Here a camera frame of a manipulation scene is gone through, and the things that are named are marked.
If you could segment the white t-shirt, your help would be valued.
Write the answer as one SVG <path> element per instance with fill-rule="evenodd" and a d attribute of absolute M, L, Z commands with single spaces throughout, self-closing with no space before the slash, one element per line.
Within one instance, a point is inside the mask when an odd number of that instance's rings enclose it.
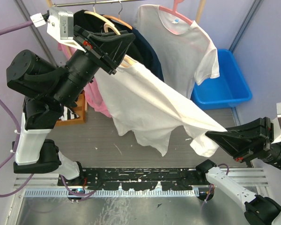
<path fill-rule="evenodd" d="M 217 48 L 195 21 L 188 24 L 146 4 L 138 8 L 134 26 L 154 49 L 165 83 L 186 98 L 195 85 L 220 76 Z"/>
<path fill-rule="evenodd" d="M 136 60 L 129 58 L 113 75 L 100 69 L 95 79 L 120 136 L 133 131 L 138 144 L 165 156 L 171 132 L 183 126 L 196 154 L 211 157 L 219 148 L 206 132 L 226 129 Z"/>

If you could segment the blue plastic bin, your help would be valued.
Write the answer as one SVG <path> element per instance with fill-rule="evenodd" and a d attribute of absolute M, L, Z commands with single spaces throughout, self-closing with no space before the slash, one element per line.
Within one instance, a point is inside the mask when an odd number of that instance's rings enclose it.
<path fill-rule="evenodd" d="M 231 51 L 218 50 L 220 76 L 195 85 L 192 101 L 202 110 L 233 108 L 251 100 L 251 90 Z"/>

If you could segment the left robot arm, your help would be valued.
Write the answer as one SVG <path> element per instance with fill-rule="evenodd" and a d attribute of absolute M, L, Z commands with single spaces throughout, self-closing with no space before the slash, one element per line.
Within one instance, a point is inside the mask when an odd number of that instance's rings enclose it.
<path fill-rule="evenodd" d="M 16 55 L 6 70 L 7 86 L 24 95 L 15 173 L 57 173 L 74 186 L 84 182 L 81 164 L 66 158 L 47 135 L 65 107 L 76 107 L 78 96 L 99 69 L 116 73 L 134 39 L 127 31 L 93 33 L 75 26 L 79 49 L 63 66 L 54 66 L 30 50 Z"/>

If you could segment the cream wooden hanger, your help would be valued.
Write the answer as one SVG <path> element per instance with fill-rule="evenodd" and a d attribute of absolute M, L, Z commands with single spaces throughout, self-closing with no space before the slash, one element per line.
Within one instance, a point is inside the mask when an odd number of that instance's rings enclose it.
<path fill-rule="evenodd" d="M 126 53 L 131 43 L 135 40 L 135 35 L 127 31 L 121 33 L 117 30 L 117 32 L 114 32 L 114 36 L 110 37 L 112 40 L 111 43 L 108 44 L 108 54 L 112 61 L 116 63 L 117 66 L 122 65 L 124 67 L 129 67 L 134 65 L 136 62 L 130 56 L 127 56 Z"/>

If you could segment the orange wooden organizer tray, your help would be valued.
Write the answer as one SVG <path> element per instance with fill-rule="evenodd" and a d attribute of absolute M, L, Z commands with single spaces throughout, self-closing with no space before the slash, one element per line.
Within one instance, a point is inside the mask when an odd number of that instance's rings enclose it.
<path fill-rule="evenodd" d="M 76 125 L 86 122 L 87 101 L 85 100 L 84 91 L 78 96 L 75 103 L 76 107 L 63 107 L 63 114 L 55 126 Z"/>

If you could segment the white hanging t-shirt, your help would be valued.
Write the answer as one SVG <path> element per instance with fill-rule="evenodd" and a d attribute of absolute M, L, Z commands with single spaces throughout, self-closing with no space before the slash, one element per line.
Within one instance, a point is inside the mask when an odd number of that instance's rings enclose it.
<path fill-rule="evenodd" d="M 220 76 L 217 48 L 195 21 L 188 24 L 146 4 L 138 8 L 134 26 L 154 49 L 165 83 L 186 98 L 195 85 Z"/>

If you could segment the black white striped cloth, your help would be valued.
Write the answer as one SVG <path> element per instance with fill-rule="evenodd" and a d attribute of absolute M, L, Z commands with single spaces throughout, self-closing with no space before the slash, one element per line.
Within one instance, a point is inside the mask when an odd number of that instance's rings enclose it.
<path fill-rule="evenodd" d="M 77 113 L 75 113 L 71 108 L 64 106 L 63 113 L 60 116 L 59 120 L 67 121 L 67 120 L 74 120 L 74 119 L 78 119 L 78 118 L 79 118 L 79 115 Z"/>

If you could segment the wooden hanger under black shirt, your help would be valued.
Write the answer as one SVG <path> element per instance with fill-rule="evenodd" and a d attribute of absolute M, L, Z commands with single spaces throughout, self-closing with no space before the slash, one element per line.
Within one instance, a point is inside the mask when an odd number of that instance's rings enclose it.
<path fill-rule="evenodd" d="M 114 24 L 111 21 L 109 21 L 108 19 L 106 19 L 105 17 L 103 17 L 102 15 L 100 15 L 96 12 L 95 5 L 96 5 L 96 0 L 95 0 L 95 3 L 93 3 L 93 11 L 86 10 L 86 11 L 84 11 L 84 14 L 92 15 L 92 16 L 100 19 L 101 21 L 103 21 L 105 32 L 108 32 L 109 30 L 117 32 L 116 27 L 114 26 Z"/>

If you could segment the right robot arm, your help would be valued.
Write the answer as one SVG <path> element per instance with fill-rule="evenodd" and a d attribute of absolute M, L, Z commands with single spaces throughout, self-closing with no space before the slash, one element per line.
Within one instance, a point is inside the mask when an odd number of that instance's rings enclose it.
<path fill-rule="evenodd" d="M 208 131 L 206 136 L 240 163 L 260 159 L 281 170 L 281 117 L 259 118 L 226 132 Z M 196 166 L 198 183 L 213 184 L 233 200 L 251 225 L 281 225 L 281 206 L 229 177 L 217 164 L 206 160 Z"/>

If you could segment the wooden clothes rack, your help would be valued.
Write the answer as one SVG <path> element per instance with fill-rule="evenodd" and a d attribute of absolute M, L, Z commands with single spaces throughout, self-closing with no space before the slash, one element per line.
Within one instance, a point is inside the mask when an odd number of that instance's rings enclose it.
<path fill-rule="evenodd" d="M 77 6 L 86 6 L 86 5 L 93 5 L 95 1 L 89 1 L 89 2 L 74 2 L 74 3 L 58 3 L 55 4 L 51 0 L 46 1 L 50 7 L 77 7 Z M 136 0 L 121 0 L 122 4 L 126 2 L 137 2 Z M 103 1 L 96 1 L 96 5 L 103 5 L 103 4 L 113 4 L 113 3 L 119 3 L 117 0 L 103 0 Z M 197 9 L 195 21 L 196 23 L 200 22 L 201 15 L 204 9 L 206 1 L 201 0 Z"/>

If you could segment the black printed t-shirt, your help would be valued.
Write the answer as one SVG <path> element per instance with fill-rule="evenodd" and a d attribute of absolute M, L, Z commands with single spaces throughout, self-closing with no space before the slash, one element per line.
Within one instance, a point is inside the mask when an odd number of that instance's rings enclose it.
<path fill-rule="evenodd" d="M 84 12 L 85 10 L 81 10 L 74 13 L 74 25 L 78 25 L 91 32 L 103 32 L 105 22 L 94 15 L 86 14 Z M 129 33 L 133 33 L 135 36 L 139 34 L 137 30 L 130 29 L 125 25 L 113 22 L 111 19 L 108 19 L 108 21 L 113 23 L 115 28 L 119 31 L 126 30 Z"/>

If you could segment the pink t-shirt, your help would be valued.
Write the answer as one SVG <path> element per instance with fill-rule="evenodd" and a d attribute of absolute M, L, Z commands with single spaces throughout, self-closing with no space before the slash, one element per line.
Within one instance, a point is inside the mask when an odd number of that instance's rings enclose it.
<path fill-rule="evenodd" d="M 76 52 L 77 49 L 73 47 L 69 47 L 67 45 L 58 44 L 58 50 L 62 51 L 65 55 L 66 59 L 70 59 L 72 55 Z M 87 103 L 96 111 L 100 112 L 103 115 L 111 118 L 111 114 L 109 113 L 106 104 L 101 96 L 101 93 L 98 88 L 98 84 L 96 79 L 93 78 L 92 82 L 88 83 L 85 88 L 85 98 Z"/>

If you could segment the wooden hanger under navy shirt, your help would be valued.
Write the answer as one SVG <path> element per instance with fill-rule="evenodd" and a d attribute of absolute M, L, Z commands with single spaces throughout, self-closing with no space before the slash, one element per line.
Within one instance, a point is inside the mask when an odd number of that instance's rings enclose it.
<path fill-rule="evenodd" d="M 123 10 L 123 5 L 122 5 L 121 0 L 118 0 L 118 2 L 119 2 L 120 5 L 121 5 L 121 9 L 120 9 L 120 11 L 118 12 L 118 16 L 117 16 L 117 17 L 114 17 L 114 16 L 111 16 L 111 15 L 103 15 L 103 17 L 105 17 L 105 18 L 107 18 L 107 19 L 115 20 L 115 21 L 119 22 L 120 24 L 126 26 L 126 27 L 129 28 L 130 30 L 132 30 L 133 28 L 132 28 L 131 25 L 129 25 L 129 24 L 127 24 L 126 22 L 124 22 L 124 21 L 121 20 L 120 14 L 121 14 L 121 12 L 122 12 L 122 10 Z"/>

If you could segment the navy blue t-shirt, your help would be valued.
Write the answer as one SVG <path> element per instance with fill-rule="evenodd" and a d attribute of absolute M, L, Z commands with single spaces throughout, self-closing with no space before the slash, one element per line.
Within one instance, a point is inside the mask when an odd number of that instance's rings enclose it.
<path fill-rule="evenodd" d="M 159 80 L 164 82 L 161 63 L 154 49 L 137 29 L 132 28 L 132 33 L 135 35 L 134 44 L 143 58 L 142 64 Z"/>

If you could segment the pink plastic hanger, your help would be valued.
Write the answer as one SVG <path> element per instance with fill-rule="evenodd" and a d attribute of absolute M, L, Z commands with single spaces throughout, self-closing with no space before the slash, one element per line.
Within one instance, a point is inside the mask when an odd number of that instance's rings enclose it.
<path fill-rule="evenodd" d="M 177 11 L 178 4 L 182 3 L 183 1 L 184 0 L 174 0 L 172 9 L 166 8 L 164 6 L 159 6 L 159 10 L 166 12 L 168 14 L 171 14 L 171 15 L 179 18 L 180 20 L 186 22 L 187 24 L 191 25 L 193 23 L 193 21 Z"/>

